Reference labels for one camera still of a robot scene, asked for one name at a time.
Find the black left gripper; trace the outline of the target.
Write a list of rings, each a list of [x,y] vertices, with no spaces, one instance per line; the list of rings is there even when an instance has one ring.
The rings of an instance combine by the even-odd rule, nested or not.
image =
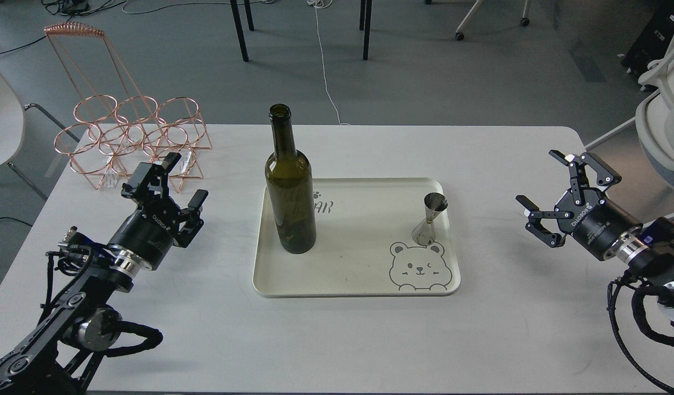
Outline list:
[[[156,270],[172,246],[186,248],[204,225],[200,217],[207,190],[197,190],[181,209],[169,195],[168,175],[181,159],[169,153],[161,164],[141,162],[121,188],[135,210],[109,240],[109,250],[132,253],[148,270]]]

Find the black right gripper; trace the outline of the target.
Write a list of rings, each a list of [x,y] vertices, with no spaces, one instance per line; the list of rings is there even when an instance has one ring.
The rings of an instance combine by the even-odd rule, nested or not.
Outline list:
[[[562,247],[567,236],[552,233],[541,224],[543,218],[558,219],[560,231],[571,235],[593,257],[600,261],[608,260],[615,255],[611,247],[621,235],[637,235],[642,227],[639,220],[604,194],[605,190],[620,183],[622,176],[592,153],[577,156],[550,150],[549,155],[568,167],[570,192],[562,196],[553,212],[541,211],[527,196],[517,195],[517,202],[528,211],[525,229],[551,248]],[[596,188],[590,185],[586,167],[597,175]]]

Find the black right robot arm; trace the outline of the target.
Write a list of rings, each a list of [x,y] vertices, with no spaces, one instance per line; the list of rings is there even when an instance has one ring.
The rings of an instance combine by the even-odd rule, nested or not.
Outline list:
[[[659,217],[643,225],[616,205],[605,192],[622,179],[592,153],[550,156],[568,169],[569,187],[550,211],[541,210],[527,196],[516,197],[524,208],[527,231],[551,248],[563,246],[567,236],[601,262],[618,258],[627,265],[607,287],[610,327],[628,362],[664,392],[666,385],[645,371],[631,355],[619,332],[616,303],[622,288],[633,291],[630,305],[638,330],[648,339],[674,347],[674,222]]]

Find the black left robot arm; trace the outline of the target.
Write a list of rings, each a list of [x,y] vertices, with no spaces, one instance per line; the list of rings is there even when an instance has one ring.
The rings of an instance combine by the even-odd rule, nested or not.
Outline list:
[[[156,270],[172,246],[187,247],[203,227],[206,190],[184,209],[169,195],[168,177],[181,157],[171,152],[160,164],[137,166],[121,190],[136,210],[107,244],[72,227],[59,250],[47,253],[48,281],[55,270],[72,280],[55,296],[48,288],[36,328],[0,358],[0,394],[84,394],[104,358],[162,342],[159,330],[123,320],[108,300],[131,291],[140,270]]]

